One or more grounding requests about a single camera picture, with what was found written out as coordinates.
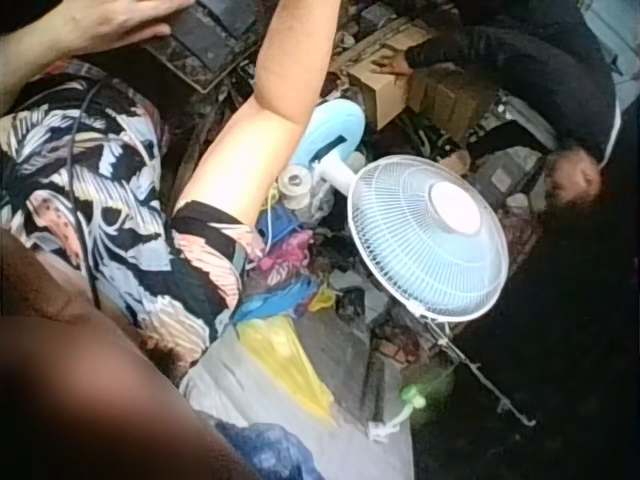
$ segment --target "cardboard box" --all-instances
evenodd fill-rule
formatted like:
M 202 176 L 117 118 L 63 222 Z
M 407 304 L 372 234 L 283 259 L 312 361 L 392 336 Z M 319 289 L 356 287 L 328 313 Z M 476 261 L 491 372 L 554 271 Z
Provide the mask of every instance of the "cardboard box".
M 427 114 L 434 125 L 462 144 L 496 96 L 495 84 L 479 70 L 463 72 L 443 64 L 414 74 L 407 104 L 413 111 Z
M 422 43 L 429 35 L 430 33 L 423 29 L 408 25 L 383 40 L 381 49 L 348 70 L 351 83 L 362 91 L 367 119 L 376 130 L 382 129 L 404 110 L 407 105 L 409 79 L 375 73 L 377 67 L 373 62 L 382 56 L 393 55 Z
M 362 92 L 367 120 L 376 130 L 381 130 L 402 112 L 407 101 L 406 78 L 375 73 L 377 67 L 373 62 L 391 54 L 393 51 L 383 48 L 349 70 L 351 83 Z

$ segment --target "tape roll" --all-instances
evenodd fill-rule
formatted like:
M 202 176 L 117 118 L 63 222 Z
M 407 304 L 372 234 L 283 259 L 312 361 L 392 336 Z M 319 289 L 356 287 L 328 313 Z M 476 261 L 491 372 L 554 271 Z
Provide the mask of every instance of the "tape roll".
M 285 207 L 299 210 L 311 202 L 311 173 L 299 165 L 291 165 L 278 177 L 280 198 Z

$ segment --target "power cord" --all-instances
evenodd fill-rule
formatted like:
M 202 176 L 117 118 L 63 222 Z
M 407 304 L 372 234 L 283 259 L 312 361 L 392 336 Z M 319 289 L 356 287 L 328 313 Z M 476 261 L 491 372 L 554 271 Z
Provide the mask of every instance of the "power cord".
M 96 278 L 91 270 L 91 259 L 89 258 L 89 247 L 87 245 L 87 238 L 84 234 L 84 230 L 82 229 L 82 225 L 80 224 L 80 216 L 78 215 L 78 206 L 76 204 L 76 198 L 74 195 L 74 175 L 73 175 L 73 150 L 76 145 L 76 136 L 78 135 L 78 129 L 80 128 L 80 122 L 82 121 L 82 116 L 86 113 L 87 108 L 89 107 L 89 103 L 91 99 L 95 96 L 95 94 L 102 87 L 103 82 L 98 82 L 89 93 L 87 93 L 84 101 L 82 102 L 82 106 L 80 107 L 80 112 L 78 113 L 78 117 L 75 119 L 73 123 L 73 128 L 71 129 L 71 137 L 69 138 L 69 147 L 67 150 L 67 176 L 69 182 L 69 201 L 71 202 L 71 212 L 73 214 L 73 221 L 76 225 L 76 234 L 78 235 L 78 240 L 80 241 L 80 248 L 82 249 L 82 256 L 85 261 L 86 271 L 87 271 L 87 280 L 89 281 L 89 288 L 91 289 L 91 297 L 93 298 L 93 304 L 98 310 L 101 310 L 101 302 L 100 296 L 98 295 L 98 288 L 96 286 Z

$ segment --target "floor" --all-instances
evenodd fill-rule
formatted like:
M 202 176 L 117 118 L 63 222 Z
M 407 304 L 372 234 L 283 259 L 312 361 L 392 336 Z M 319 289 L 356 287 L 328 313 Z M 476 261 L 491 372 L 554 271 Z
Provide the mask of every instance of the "floor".
M 497 414 L 460 368 L 446 410 L 414 431 L 416 479 L 638 478 L 638 118 L 636 101 L 601 208 L 573 227 L 549 220 L 498 305 L 459 340 L 538 424 Z

